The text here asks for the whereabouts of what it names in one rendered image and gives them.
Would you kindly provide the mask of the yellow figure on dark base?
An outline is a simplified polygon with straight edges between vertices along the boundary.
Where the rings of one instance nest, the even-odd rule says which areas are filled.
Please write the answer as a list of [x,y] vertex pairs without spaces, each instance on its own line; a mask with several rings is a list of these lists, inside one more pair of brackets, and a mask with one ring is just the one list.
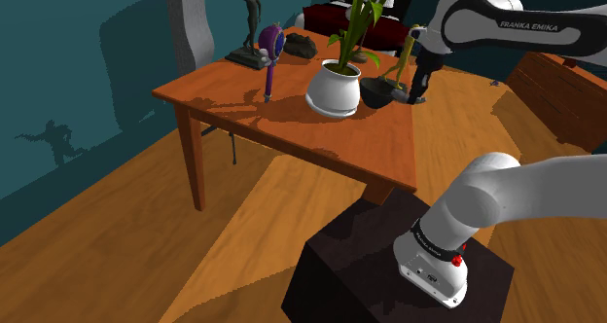
[[408,68],[409,57],[415,43],[414,34],[419,33],[417,30],[418,27],[418,24],[412,26],[412,33],[409,33],[406,37],[403,50],[397,63],[379,77],[379,93],[384,96],[389,96],[401,103],[421,104],[425,102],[425,99],[421,97],[412,98],[409,95],[408,86],[401,82],[403,72]]

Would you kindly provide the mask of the black bowl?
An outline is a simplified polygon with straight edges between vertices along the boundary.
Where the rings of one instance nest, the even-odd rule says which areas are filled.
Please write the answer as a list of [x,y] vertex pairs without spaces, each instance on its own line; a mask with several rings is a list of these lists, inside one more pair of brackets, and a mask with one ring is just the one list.
[[365,77],[360,80],[360,95],[366,106],[380,109],[393,101],[392,91],[395,88],[381,77]]

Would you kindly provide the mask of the white pot with green plant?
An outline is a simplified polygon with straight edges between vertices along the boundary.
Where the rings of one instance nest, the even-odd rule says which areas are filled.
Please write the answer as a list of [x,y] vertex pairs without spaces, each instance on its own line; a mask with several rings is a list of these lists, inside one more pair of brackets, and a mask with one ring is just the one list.
[[332,34],[328,46],[339,42],[339,58],[325,59],[305,94],[308,106],[320,115],[346,118],[356,113],[360,101],[361,71],[350,61],[368,27],[376,25],[390,0],[352,0],[346,30]]

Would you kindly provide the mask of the dark grey rock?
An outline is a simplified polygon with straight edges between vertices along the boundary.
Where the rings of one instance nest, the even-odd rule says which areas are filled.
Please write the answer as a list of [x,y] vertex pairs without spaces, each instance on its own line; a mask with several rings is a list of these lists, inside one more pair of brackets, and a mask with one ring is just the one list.
[[309,36],[290,33],[286,36],[283,52],[306,59],[312,59],[318,54],[316,44]]

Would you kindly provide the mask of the brown wooden dresser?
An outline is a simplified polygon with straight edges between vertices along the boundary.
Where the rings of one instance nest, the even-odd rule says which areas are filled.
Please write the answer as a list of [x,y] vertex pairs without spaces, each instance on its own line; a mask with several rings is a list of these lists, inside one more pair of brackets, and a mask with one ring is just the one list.
[[506,84],[558,142],[592,152],[607,141],[607,81],[560,56],[528,52]]

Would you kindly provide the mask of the orange wooden table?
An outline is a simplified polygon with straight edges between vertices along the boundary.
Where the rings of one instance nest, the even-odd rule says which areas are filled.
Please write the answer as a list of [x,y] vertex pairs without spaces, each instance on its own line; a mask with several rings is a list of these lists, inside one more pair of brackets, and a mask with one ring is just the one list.
[[325,59],[339,53],[327,37],[311,33],[312,60],[285,54],[265,101],[266,74],[220,59],[152,91],[174,107],[197,210],[205,206],[201,127],[215,126],[365,184],[365,200],[383,203],[393,189],[417,188],[412,109],[359,105],[345,119],[314,112],[304,95]]

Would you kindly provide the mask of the purple hand mirror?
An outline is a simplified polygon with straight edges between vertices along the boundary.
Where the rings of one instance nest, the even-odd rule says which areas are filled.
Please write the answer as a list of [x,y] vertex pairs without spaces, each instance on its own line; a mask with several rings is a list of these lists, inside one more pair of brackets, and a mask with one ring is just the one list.
[[260,33],[259,52],[262,56],[261,61],[263,62],[264,67],[268,69],[264,93],[265,103],[268,103],[271,99],[273,71],[285,43],[286,37],[279,22],[275,22],[264,28]]

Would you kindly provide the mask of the dark bronze standing statue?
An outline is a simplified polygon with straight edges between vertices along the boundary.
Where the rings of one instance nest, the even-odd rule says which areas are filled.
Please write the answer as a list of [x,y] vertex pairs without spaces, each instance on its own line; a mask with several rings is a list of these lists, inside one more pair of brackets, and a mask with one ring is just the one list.
[[248,33],[242,47],[230,52],[226,60],[235,62],[242,66],[261,70],[264,67],[259,50],[254,47],[254,39],[258,23],[261,21],[261,2],[260,0],[244,0],[247,6],[247,24]]

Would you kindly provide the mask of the dark robot stand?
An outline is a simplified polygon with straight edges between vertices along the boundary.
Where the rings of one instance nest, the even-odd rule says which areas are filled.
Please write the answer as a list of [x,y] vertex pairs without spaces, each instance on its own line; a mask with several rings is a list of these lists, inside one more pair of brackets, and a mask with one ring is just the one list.
[[500,323],[515,270],[473,238],[453,309],[399,274],[393,241],[428,208],[396,189],[382,205],[358,199],[311,237],[281,306],[291,323]]

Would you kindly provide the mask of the grey chair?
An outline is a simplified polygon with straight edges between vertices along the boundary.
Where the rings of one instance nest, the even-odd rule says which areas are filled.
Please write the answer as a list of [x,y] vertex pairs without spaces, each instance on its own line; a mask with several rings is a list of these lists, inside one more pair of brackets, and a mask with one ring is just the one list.
[[205,0],[166,0],[178,72],[194,72],[213,61],[215,44]]

